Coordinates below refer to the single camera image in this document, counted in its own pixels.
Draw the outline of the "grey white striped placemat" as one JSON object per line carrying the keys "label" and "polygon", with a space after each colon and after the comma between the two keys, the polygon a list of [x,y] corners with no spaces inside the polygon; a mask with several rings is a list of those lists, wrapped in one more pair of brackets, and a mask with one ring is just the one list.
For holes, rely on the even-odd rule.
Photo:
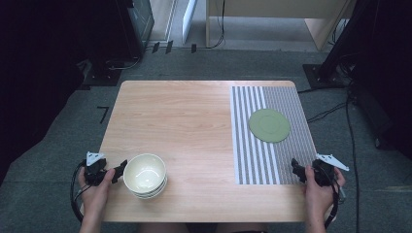
{"label": "grey white striped placemat", "polygon": [[[264,142],[250,129],[251,115],[261,109],[282,114],[290,123],[280,142]],[[235,182],[238,184],[295,184],[292,160],[307,165],[316,149],[298,94],[293,86],[233,86],[230,89]]]}

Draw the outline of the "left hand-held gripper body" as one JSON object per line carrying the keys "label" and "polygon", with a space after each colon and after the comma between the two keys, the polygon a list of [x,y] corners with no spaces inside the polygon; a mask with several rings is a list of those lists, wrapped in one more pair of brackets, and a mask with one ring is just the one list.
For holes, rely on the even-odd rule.
{"label": "left hand-held gripper body", "polygon": [[85,179],[86,184],[100,185],[106,174],[107,161],[103,153],[86,153]]}

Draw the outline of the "person's right hand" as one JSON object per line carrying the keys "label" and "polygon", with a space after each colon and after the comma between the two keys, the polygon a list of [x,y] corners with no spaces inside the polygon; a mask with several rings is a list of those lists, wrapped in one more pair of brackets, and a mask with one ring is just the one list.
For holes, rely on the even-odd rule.
{"label": "person's right hand", "polygon": [[323,223],[325,213],[333,203],[333,190],[331,186],[319,186],[315,181],[314,169],[307,165],[305,167],[306,190],[305,206],[307,217],[314,222]]}

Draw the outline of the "person's left hand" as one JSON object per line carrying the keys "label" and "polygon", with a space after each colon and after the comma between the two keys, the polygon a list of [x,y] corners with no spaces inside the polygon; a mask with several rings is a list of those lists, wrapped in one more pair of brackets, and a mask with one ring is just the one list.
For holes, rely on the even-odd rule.
{"label": "person's left hand", "polygon": [[84,221],[102,219],[114,174],[114,169],[108,170],[100,185],[92,185],[81,194],[84,203]]}

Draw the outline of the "black stand base plate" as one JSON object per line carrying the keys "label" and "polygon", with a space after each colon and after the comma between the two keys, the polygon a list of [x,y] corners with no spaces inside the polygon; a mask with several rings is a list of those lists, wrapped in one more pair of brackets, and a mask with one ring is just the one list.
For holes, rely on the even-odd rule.
{"label": "black stand base plate", "polygon": [[302,68],[312,89],[345,87],[343,79],[335,69],[328,70],[323,64],[303,64]]}
{"label": "black stand base plate", "polygon": [[103,61],[86,62],[86,74],[83,85],[86,86],[116,86],[120,79],[121,70],[110,68],[109,65]]}

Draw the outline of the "light wooden desk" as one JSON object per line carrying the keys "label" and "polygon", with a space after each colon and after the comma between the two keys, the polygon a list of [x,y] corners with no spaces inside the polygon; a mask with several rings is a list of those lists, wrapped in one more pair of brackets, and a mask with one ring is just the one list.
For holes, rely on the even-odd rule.
{"label": "light wooden desk", "polygon": [[350,18],[357,0],[206,0],[206,45],[210,17],[303,18],[318,50],[322,50],[342,18]]}

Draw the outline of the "black cabinet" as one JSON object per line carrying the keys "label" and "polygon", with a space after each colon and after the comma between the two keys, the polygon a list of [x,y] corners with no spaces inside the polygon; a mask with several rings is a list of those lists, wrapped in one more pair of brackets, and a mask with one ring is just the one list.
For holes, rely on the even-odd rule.
{"label": "black cabinet", "polygon": [[141,58],[155,20],[150,0],[116,0],[130,58]]}

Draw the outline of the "cream ceramic bowl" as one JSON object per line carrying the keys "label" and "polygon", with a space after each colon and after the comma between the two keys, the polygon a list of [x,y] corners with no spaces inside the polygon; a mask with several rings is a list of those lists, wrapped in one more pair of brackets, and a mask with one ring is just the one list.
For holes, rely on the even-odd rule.
{"label": "cream ceramic bowl", "polygon": [[159,187],[157,187],[155,190],[149,191],[149,192],[145,192],[145,193],[138,193],[136,191],[131,191],[131,193],[133,193],[134,195],[136,195],[139,198],[143,198],[143,199],[149,199],[149,198],[153,198],[155,196],[157,196],[159,193],[162,192],[162,190],[166,187],[167,185],[167,177],[163,180],[163,182],[160,184]]}
{"label": "cream ceramic bowl", "polygon": [[163,160],[151,153],[135,156],[124,168],[123,181],[135,195],[149,195],[161,191],[167,183]]}
{"label": "cream ceramic bowl", "polygon": [[163,189],[166,187],[166,183],[161,184],[158,188],[156,188],[153,191],[147,192],[147,193],[137,193],[133,192],[135,196],[141,199],[150,199],[156,197],[158,194],[160,194]]}

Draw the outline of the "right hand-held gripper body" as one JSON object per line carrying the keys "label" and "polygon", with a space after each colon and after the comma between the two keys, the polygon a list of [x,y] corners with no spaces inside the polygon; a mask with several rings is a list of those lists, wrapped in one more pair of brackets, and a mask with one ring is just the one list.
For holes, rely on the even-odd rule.
{"label": "right hand-held gripper body", "polygon": [[315,172],[315,181],[319,186],[332,185],[334,180],[334,169],[350,171],[350,168],[335,158],[332,154],[316,154],[316,159],[312,162]]}

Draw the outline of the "round green coaster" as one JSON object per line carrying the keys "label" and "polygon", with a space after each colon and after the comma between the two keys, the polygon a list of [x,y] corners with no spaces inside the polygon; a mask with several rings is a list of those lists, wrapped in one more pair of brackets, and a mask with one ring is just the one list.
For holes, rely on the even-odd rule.
{"label": "round green coaster", "polygon": [[272,109],[253,112],[248,124],[253,135],[266,143],[281,142],[291,132],[290,122],[281,113]]}

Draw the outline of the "white board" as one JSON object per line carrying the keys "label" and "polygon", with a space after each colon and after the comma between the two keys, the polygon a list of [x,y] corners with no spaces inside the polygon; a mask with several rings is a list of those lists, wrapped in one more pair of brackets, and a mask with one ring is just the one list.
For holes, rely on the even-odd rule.
{"label": "white board", "polygon": [[188,39],[192,18],[196,9],[197,0],[189,0],[182,21],[182,43]]}

